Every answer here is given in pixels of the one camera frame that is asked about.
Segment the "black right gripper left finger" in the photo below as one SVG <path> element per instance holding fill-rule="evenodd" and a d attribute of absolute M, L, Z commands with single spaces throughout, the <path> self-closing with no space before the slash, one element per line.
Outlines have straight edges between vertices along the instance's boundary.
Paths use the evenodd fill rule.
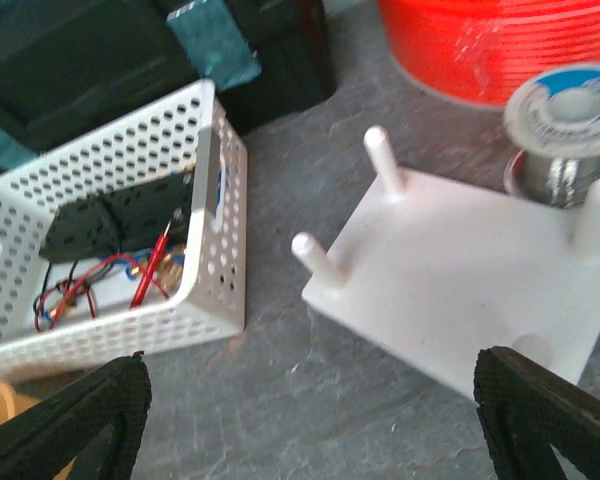
<path fill-rule="evenodd" d="M 144 353 L 118 357 L 0 426 L 0 479 L 129 479 L 152 400 Z"/>

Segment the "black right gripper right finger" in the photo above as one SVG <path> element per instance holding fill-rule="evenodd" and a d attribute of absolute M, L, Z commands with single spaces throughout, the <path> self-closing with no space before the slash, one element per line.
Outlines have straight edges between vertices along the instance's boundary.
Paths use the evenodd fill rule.
<path fill-rule="evenodd" d="M 479 352 L 474 399 L 500 479 L 600 479 L 600 400 L 509 347 Z"/>

